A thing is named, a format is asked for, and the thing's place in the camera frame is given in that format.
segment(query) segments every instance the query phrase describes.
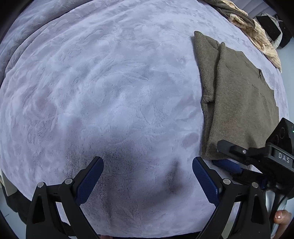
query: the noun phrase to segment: blue finger pad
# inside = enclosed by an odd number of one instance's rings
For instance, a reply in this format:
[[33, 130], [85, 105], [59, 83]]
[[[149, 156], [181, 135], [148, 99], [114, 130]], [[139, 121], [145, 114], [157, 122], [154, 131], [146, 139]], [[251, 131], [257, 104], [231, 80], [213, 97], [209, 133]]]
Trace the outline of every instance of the blue finger pad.
[[213, 180], [209, 177], [208, 173], [202, 167], [197, 158], [194, 158], [192, 168], [208, 201], [217, 207], [219, 204], [217, 186], [214, 184]]
[[85, 203], [93, 188], [95, 187], [98, 179], [100, 178], [104, 168], [104, 162], [102, 158], [99, 158], [88, 174], [84, 177], [84, 180], [80, 183], [76, 193], [76, 204], [80, 206]]
[[228, 159], [212, 160], [212, 163], [215, 166], [222, 168], [230, 173], [233, 173], [233, 174], [242, 173], [242, 168], [240, 168], [239, 164], [234, 163]]

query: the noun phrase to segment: fingernail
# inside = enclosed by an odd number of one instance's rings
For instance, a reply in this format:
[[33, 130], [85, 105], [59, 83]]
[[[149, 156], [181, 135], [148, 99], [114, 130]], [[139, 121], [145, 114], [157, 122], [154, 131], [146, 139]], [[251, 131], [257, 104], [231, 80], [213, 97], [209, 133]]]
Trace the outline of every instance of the fingernail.
[[277, 211], [276, 214], [275, 214], [275, 218], [276, 218], [276, 219], [281, 219], [282, 216], [283, 216], [282, 211]]

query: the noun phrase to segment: gray cloth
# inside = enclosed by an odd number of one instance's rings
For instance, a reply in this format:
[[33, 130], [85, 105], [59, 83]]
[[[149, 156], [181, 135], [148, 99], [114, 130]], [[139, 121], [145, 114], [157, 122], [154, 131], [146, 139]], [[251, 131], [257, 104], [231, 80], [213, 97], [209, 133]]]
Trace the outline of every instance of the gray cloth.
[[279, 123], [279, 113], [261, 70], [243, 52], [201, 32], [194, 35], [203, 87], [203, 157], [226, 158], [216, 151], [222, 139], [244, 148], [264, 147]]
[[209, 5], [213, 6], [215, 10], [217, 10], [220, 14], [222, 14], [225, 18], [230, 18], [231, 14], [235, 14], [238, 17], [242, 18], [245, 22], [247, 22], [251, 27], [255, 27], [255, 23], [251, 17], [248, 15], [231, 8], [229, 5], [224, 3], [222, 0], [204, 0]]
[[202, 230], [215, 207], [192, 171], [203, 131], [194, 31], [243, 51], [287, 118], [281, 73], [206, 3], [85, 2], [34, 0], [0, 44], [0, 168], [31, 200], [38, 182], [59, 184], [101, 156], [81, 205], [98, 234]]

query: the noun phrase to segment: hand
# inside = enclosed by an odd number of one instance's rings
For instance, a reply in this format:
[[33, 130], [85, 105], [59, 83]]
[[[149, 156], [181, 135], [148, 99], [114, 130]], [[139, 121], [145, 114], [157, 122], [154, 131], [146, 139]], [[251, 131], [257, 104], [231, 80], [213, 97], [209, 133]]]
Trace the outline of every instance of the hand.
[[278, 239], [286, 230], [288, 225], [290, 224], [292, 214], [286, 210], [277, 211], [275, 214], [274, 222], [279, 224], [279, 228], [273, 239]]

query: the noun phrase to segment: bed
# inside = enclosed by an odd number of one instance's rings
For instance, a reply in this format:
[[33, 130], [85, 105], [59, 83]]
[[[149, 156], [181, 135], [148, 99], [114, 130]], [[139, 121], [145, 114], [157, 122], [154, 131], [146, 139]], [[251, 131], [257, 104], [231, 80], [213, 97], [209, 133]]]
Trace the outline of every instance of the bed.
[[31, 200], [38, 182], [59, 184], [100, 156], [81, 206], [98, 234], [201, 231], [215, 207], [191, 166], [203, 131], [194, 31], [242, 51], [288, 118], [279, 70], [202, 1], [34, 0], [0, 44], [7, 178]]

